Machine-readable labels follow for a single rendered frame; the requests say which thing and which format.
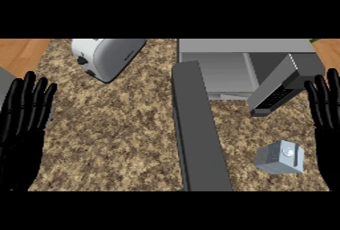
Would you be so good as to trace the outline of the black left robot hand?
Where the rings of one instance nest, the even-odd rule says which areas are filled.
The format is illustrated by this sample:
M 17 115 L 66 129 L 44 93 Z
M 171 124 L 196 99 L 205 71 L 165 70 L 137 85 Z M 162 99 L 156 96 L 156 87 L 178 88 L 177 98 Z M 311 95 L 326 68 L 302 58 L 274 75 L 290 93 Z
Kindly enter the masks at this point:
M 0 110 L 0 192 L 24 192 L 36 180 L 57 90 L 35 71 L 11 84 Z

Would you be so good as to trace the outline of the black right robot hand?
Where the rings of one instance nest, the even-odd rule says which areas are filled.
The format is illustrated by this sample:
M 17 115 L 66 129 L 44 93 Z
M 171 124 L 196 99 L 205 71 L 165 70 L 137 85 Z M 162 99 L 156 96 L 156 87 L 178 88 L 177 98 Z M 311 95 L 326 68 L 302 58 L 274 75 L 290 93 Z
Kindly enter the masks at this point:
M 321 177 L 332 191 L 340 191 L 340 75 L 335 68 L 327 76 L 307 81 L 311 116 L 316 123 L 317 157 Z

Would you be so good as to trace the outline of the grey milk carton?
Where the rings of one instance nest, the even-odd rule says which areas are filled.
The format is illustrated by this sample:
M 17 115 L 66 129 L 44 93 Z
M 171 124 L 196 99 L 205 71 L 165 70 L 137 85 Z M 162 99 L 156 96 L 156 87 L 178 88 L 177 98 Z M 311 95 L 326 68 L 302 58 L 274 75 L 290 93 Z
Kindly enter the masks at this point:
M 280 140 L 258 149 L 255 166 L 270 174 L 302 173 L 304 162 L 305 149 L 298 143 Z

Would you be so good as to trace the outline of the grey microwave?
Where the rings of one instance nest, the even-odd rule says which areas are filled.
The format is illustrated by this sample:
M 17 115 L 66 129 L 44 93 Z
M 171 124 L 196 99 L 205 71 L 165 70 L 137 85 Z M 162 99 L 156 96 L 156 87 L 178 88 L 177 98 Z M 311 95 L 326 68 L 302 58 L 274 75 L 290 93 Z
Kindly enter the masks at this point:
M 326 71 L 305 39 L 181 39 L 178 65 L 196 70 L 211 100 L 246 100 L 267 117 Z

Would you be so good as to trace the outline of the dark grey microwave door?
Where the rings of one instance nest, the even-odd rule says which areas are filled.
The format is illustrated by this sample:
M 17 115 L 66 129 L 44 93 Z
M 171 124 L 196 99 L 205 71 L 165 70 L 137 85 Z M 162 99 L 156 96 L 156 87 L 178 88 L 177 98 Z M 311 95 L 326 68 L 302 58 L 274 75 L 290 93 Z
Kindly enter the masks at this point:
M 174 66 L 174 117 L 184 191 L 233 191 L 197 61 Z

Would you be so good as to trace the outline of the white toaster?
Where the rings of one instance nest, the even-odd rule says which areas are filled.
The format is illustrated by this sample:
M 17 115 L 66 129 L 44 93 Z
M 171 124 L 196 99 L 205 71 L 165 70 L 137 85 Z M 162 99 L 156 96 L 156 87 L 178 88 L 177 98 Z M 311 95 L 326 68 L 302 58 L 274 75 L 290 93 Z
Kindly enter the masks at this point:
M 125 71 L 146 39 L 73 39 L 73 54 L 85 72 L 110 83 Z

